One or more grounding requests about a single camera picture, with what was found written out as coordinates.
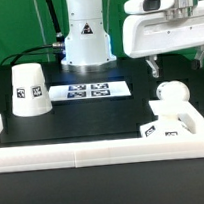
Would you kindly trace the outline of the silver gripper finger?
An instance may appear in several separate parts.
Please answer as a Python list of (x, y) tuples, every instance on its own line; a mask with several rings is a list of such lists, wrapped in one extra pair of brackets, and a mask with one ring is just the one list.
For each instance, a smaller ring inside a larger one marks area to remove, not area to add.
[(156, 63), (156, 61), (158, 60), (157, 56), (151, 55), (151, 56), (146, 57), (145, 60), (147, 61), (149, 67), (151, 68), (152, 76), (154, 76), (155, 78), (158, 78), (160, 76), (160, 71)]
[(204, 62), (204, 45), (198, 46), (194, 60), (192, 61), (192, 69), (198, 70), (203, 66)]

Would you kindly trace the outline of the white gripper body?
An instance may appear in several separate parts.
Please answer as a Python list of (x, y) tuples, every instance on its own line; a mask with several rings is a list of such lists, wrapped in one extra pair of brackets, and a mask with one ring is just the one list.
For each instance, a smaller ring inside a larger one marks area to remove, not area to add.
[(123, 23), (123, 50), (140, 58), (204, 45), (204, 4), (184, 19), (167, 20), (165, 14), (130, 15)]

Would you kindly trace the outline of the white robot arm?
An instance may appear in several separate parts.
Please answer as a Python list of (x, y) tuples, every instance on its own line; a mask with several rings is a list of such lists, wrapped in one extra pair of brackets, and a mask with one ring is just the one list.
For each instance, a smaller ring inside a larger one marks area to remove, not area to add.
[[(64, 39), (62, 64), (85, 71), (97, 69), (116, 57), (103, 27), (102, 0), (66, 0), (69, 34)], [(123, 50), (131, 58), (143, 57), (159, 75), (156, 58), (175, 50), (195, 48), (194, 65), (204, 60), (204, 0), (128, 0), (123, 23)]]

